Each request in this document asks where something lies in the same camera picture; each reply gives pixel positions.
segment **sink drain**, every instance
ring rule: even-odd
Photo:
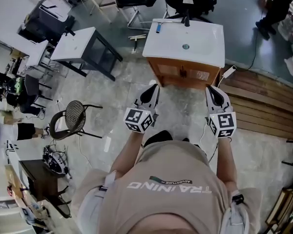
[[[183,49],[189,49],[190,46],[189,46],[188,44],[184,44],[184,45],[182,45],[182,48],[183,48]]]

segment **cabinet door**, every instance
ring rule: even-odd
[[[172,59],[152,58],[150,65],[157,76],[180,77],[182,65],[179,61]]]
[[[183,65],[184,78],[211,85],[215,81],[219,68],[201,63]]]

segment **black table frame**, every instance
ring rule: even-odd
[[[93,61],[90,58],[90,55],[92,54],[91,48],[92,48],[95,40],[99,40],[105,46],[105,50],[103,52],[103,55],[98,63],[96,63],[95,61]],[[113,60],[110,68],[105,68],[100,64],[100,62],[101,62],[104,54],[107,52],[107,50],[109,50],[114,55],[114,60]],[[55,61],[57,61],[58,63],[62,64],[65,67],[75,71],[76,73],[82,75],[83,77],[87,76],[87,73],[85,73],[83,71],[83,69],[85,69],[83,67],[83,65],[81,65],[79,68],[77,68],[77,67],[73,66],[72,63],[88,63],[90,65],[90,67],[88,66],[87,70],[97,70],[97,71],[101,72],[103,75],[105,75],[106,77],[110,78],[112,81],[115,81],[115,77],[111,74],[111,71],[114,67],[116,60],[122,61],[123,57],[104,39],[104,37],[97,30],[95,30],[95,32],[93,33],[91,39],[89,40],[89,42],[86,46],[81,58],[59,59],[59,60],[55,60]]]

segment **concrete floor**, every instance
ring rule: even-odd
[[[164,0],[157,0],[154,7],[141,7],[141,21],[161,18],[165,11]],[[124,57],[124,61],[117,63],[112,74],[116,81],[105,78],[98,72],[89,72],[86,78],[69,71],[66,78],[53,77],[47,83],[52,91],[51,102],[42,101],[47,106],[44,120],[36,118],[26,119],[25,122],[34,122],[37,127],[45,127],[55,113],[64,110],[72,100],[79,100],[83,104],[102,105],[103,110],[89,108],[85,130],[103,136],[98,139],[90,136],[80,137],[80,150],[88,158],[90,164],[79,152],[78,136],[71,136],[57,142],[57,149],[63,151],[63,146],[68,146],[68,166],[72,180],[62,179],[60,188],[69,184],[65,199],[70,199],[83,177],[93,168],[108,171],[113,160],[120,152],[130,132],[123,123],[123,116],[127,106],[132,102],[137,89],[144,87],[154,78],[147,62],[141,57],[144,40],[138,42],[138,53],[131,54],[133,42],[128,36],[142,34],[141,31],[128,30],[126,20],[115,8],[105,9],[112,20],[109,24],[98,10],[89,16],[82,5],[71,11],[76,17],[74,30],[95,26],[97,30],[112,44]],[[125,10],[130,17],[133,10]],[[234,61],[241,66],[250,65],[254,56],[254,23],[260,19],[261,9],[257,0],[218,0],[215,11],[208,15],[214,23],[222,24],[225,32],[226,59]],[[293,83],[293,78],[288,73],[283,58],[291,55],[289,45],[280,35],[272,37],[269,41],[257,39],[258,53],[254,69],[281,80]],[[194,89],[181,89],[167,86],[161,89],[159,105],[157,107],[159,118],[154,128],[148,129],[144,141],[160,130],[169,130],[173,137],[182,139],[186,136],[192,143],[198,143],[204,128],[204,117],[207,114],[205,95],[203,91]],[[31,154],[41,158],[42,149],[52,141],[33,139],[18,141],[19,152]],[[293,161],[293,144],[287,144],[283,138],[238,129],[232,138],[232,150],[238,169],[238,187],[257,187],[263,193],[261,209],[262,229],[265,228],[264,220],[273,207],[282,187],[291,184],[293,168],[282,165],[282,160]],[[216,139],[207,128],[202,140],[202,148],[207,156],[211,157],[216,145]],[[216,156],[211,164],[213,171],[216,169]],[[59,233],[78,233],[77,226],[72,219],[60,218],[56,211],[51,212],[55,219],[55,227]]]
[[[44,120],[37,118],[25,119],[37,127],[45,127],[51,118],[60,110],[64,110],[72,100],[83,104],[102,105],[103,109],[89,108],[85,131],[103,136],[98,139],[91,136],[80,137],[80,150],[88,158],[90,164],[79,151],[77,135],[57,141],[57,150],[68,148],[68,166],[72,180],[61,179],[59,190],[70,185],[64,195],[69,200],[76,187],[91,167],[109,171],[113,160],[121,151],[130,131],[123,123],[124,112],[134,98],[137,89],[143,88],[154,79],[154,75],[143,58],[125,58],[118,62],[112,74],[116,81],[104,77],[101,73],[90,71],[86,78],[69,71],[66,78],[53,77],[47,82],[53,87],[51,91],[43,89],[43,94],[53,98],[53,101],[39,101],[46,105]],[[154,128],[147,130],[144,142],[153,134],[167,129],[175,139],[189,137],[191,143],[199,143],[207,115],[205,93],[201,90],[182,89],[167,86],[161,89],[157,106],[158,120]],[[41,158],[42,149],[50,144],[52,138],[45,140],[32,139],[18,141],[22,157]],[[293,179],[293,168],[281,164],[282,160],[293,162],[293,144],[288,144],[283,138],[237,129],[232,138],[232,150],[238,170],[238,187],[257,187],[263,193],[261,223],[275,203],[282,187],[289,186]],[[215,149],[216,139],[209,128],[206,128],[202,140],[202,148],[210,158]],[[210,163],[216,171],[217,154]],[[72,219],[60,218],[60,215],[49,206],[54,218],[55,228],[59,233],[78,233]]]
[[[86,2],[88,10],[92,8],[91,2]],[[162,18],[165,12],[164,0],[157,0],[153,7],[140,6],[140,16],[134,24],[140,27],[139,21],[152,21],[153,18]],[[130,18],[134,11],[125,8],[125,13]],[[169,14],[174,15],[175,10],[169,8]],[[133,43],[128,36],[143,34],[142,31],[129,30],[126,20],[115,8],[104,9],[112,23],[109,24],[100,12],[95,8],[92,16],[86,12],[82,4],[72,9],[71,14],[76,17],[77,22],[74,29],[82,29],[95,26],[97,30],[123,55],[131,53]],[[262,8],[258,0],[217,0],[215,10],[209,12],[205,18],[213,23],[223,25],[225,36],[226,63],[236,64],[242,68],[248,68],[255,55],[255,39],[257,30],[255,22],[261,19]],[[145,40],[139,40],[140,53],[143,50]],[[286,42],[279,33],[271,36],[269,41],[257,36],[256,59],[252,70],[268,75],[288,85],[293,84],[284,59],[293,55],[291,45]]]

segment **black shoes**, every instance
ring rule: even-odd
[[[277,34],[275,29],[271,25],[267,26],[266,29],[268,30],[269,33],[272,33],[273,35]]]
[[[256,24],[256,27],[258,28],[259,33],[263,36],[263,38],[265,40],[269,40],[270,36],[268,34],[268,30],[262,25],[261,21],[257,21],[255,24]]]

